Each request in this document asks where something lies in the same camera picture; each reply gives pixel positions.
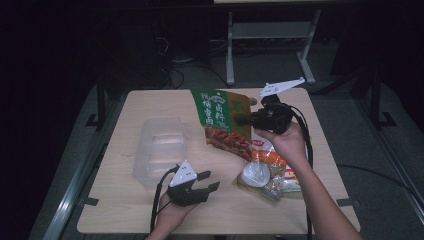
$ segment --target clear plastic container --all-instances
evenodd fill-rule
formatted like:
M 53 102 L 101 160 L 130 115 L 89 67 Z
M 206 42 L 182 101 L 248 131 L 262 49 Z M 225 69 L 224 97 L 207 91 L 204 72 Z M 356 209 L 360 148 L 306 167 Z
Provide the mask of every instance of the clear plastic container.
M 181 164 L 186 150 L 184 125 L 179 117 L 147 119 L 141 129 L 133 177 L 143 186 L 156 187 L 166 171 Z

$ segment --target wire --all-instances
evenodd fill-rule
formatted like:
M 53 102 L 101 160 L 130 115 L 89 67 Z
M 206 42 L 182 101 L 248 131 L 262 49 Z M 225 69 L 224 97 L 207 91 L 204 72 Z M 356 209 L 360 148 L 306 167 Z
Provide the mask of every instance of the wire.
M 407 190 L 415 199 L 415 201 L 417 201 L 418 205 L 420 205 L 420 207 L 422 209 L 424 209 L 424 203 L 420 200 L 420 197 L 417 195 L 417 193 L 415 193 L 415 191 L 413 191 L 409 186 L 407 186 L 406 184 L 404 184 L 403 182 L 397 180 L 396 178 L 393 178 L 389 175 L 368 169 L 368 168 L 363 168 L 363 167 L 359 167 L 359 166 L 353 166 L 353 165 L 346 165 L 346 164 L 336 164 L 337 167 L 344 167 L 344 168 L 353 168 L 353 169 L 357 169 L 357 170 L 362 170 L 365 172 L 369 172 L 372 174 L 375 174 L 377 176 L 383 177 L 397 185 L 399 185 L 400 187 L 402 187 L 403 189 Z
M 202 66 L 202 65 L 196 65 L 196 66 L 179 66 L 179 68 L 204 68 L 204 69 L 207 69 L 207 70 L 215 73 L 215 75 L 217 75 L 219 77 L 221 82 L 224 83 L 225 87 L 231 88 L 230 85 L 228 85 L 227 82 L 221 77 L 221 75 L 219 75 L 219 73 L 217 71 L 213 70 L 210 67 L 206 67 L 206 66 Z
M 155 222 L 156 222 L 156 216 L 157 216 L 157 208 L 159 205 L 159 197 L 160 197 L 160 192 L 162 190 L 162 184 L 163 181 L 165 181 L 165 178 L 170 174 L 170 173 L 176 173 L 178 171 L 178 169 L 180 168 L 180 166 L 176 166 L 174 168 L 169 169 L 162 177 L 162 179 L 159 181 L 158 185 L 156 186 L 156 193 L 155 193 L 155 198 L 153 200 L 153 208 L 152 208 L 152 216 L 150 219 L 150 233 L 153 231 L 153 229 L 155 228 Z
M 169 204 L 171 203 L 171 201 L 169 201 L 169 202 L 167 202 L 161 209 L 159 209 L 157 212 L 156 212 L 156 215 L 158 215 L 166 206 L 168 206 Z

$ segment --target food package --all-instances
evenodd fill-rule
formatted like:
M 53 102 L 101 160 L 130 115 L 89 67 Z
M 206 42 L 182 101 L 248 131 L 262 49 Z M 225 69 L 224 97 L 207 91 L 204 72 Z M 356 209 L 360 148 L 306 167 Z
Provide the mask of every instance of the food package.
M 192 89 L 206 143 L 251 160 L 251 127 L 236 123 L 237 116 L 250 116 L 249 98 L 222 90 Z
M 247 96 L 207 88 L 192 89 L 191 93 L 205 130 L 206 143 L 236 154 L 246 162 L 234 180 L 237 187 L 257 192 L 272 201 L 279 201 L 283 192 L 300 191 L 295 177 L 285 178 L 286 162 L 272 144 L 256 135 L 251 126 L 236 123 L 238 117 L 251 115 Z
M 252 133 L 252 160 L 248 162 L 234 183 L 272 200 L 283 194 L 286 162 L 274 150 L 271 142 Z

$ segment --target black cable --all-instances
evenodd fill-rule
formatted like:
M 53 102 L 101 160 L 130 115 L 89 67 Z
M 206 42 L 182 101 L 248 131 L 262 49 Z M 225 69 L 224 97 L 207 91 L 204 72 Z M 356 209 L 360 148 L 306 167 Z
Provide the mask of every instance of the black cable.
M 159 209 L 157 212 L 156 212 L 156 215 L 158 215 L 166 206 L 168 206 L 169 204 L 171 203 L 171 201 L 169 201 L 169 202 L 167 202 L 161 209 Z
M 368 168 L 363 168 L 363 167 L 359 167 L 359 166 L 353 166 L 353 165 L 346 165 L 346 164 L 336 164 L 337 167 L 344 167 L 344 168 L 353 168 L 353 169 L 357 169 L 357 170 L 362 170 L 365 172 L 369 172 L 372 174 L 375 174 L 377 176 L 383 177 L 397 185 L 399 185 L 400 187 L 402 187 L 403 189 L 407 190 L 413 197 L 414 199 L 417 201 L 418 205 L 420 205 L 420 207 L 422 209 L 424 209 L 424 203 L 420 200 L 420 197 L 417 195 L 417 193 L 415 191 L 413 191 L 409 186 L 407 186 L 406 184 L 404 184 L 403 182 L 397 180 L 396 178 L 393 178 L 389 175 L 368 169 Z
M 219 75 L 219 73 L 217 71 L 213 70 L 210 67 L 206 67 L 206 66 L 202 66 L 202 65 L 196 65 L 196 66 L 178 66 L 178 67 L 180 67 L 180 68 L 205 68 L 205 69 L 207 69 L 207 70 L 215 73 L 219 77 L 219 79 L 221 80 L 221 82 L 224 83 L 224 85 L 227 88 L 231 88 L 231 86 L 227 84 L 227 82 L 221 77 L 221 75 Z
M 175 69 L 175 68 L 171 68 L 170 70 L 171 70 L 171 71 L 174 71 L 174 72 L 177 72 L 177 73 L 178 73 L 178 74 L 180 74 L 180 76 L 181 76 L 181 82 L 180 82 L 180 84 L 178 84 L 177 86 L 175 86 L 175 85 L 174 85 L 174 82 L 172 81 L 172 78 L 171 78 L 171 77 L 169 77 L 169 81 L 170 81 L 171 87 L 172 87 L 173 89 L 178 89 L 178 88 L 180 88 L 180 87 L 183 85 L 183 83 L 184 83 L 184 80 L 185 80 L 184 74 L 183 74 L 181 71 L 178 71 L 178 70 L 177 70 L 177 69 Z
M 156 187 L 156 193 L 155 193 L 155 198 L 153 200 L 153 208 L 152 208 L 152 217 L 150 220 L 150 233 L 152 233 L 153 229 L 155 228 L 155 222 L 156 222 L 156 216 L 157 216 L 157 209 L 158 209 L 158 205 L 159 205 L 159 198 L 160 198 L 160 192 L 162 190 L 162 184 L 163 181 L 165 181 L 165 178 L 170 174 L 170 173 L 176 173 L 178 171 L 178 169 L 180 168 L 180 166 L 176 166 L 174 168 L 169 169 L 162 177 L 162 179 L 159 181 L 157 187 Z

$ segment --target hand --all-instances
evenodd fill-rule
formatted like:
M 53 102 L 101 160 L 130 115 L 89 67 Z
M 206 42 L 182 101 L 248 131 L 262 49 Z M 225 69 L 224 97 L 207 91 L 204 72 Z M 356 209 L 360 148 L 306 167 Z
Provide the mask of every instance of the hand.
M 306 162 L 305 141 L 298 123 L 291 122 L 287 131 L 280 135 L 260 129 L 255 129 L 255 133 L 269 140 L 275 151 L 287 161 L 293 170 L 297 165 Z
M 168 235 L 181 225 L 185 217 L 197 205 L 178 206 L 171 202 L 168 193 L 164 193 L 159 200 L 159 213 L 157 215 L 156 226 L 147 239 L 166 239 Z

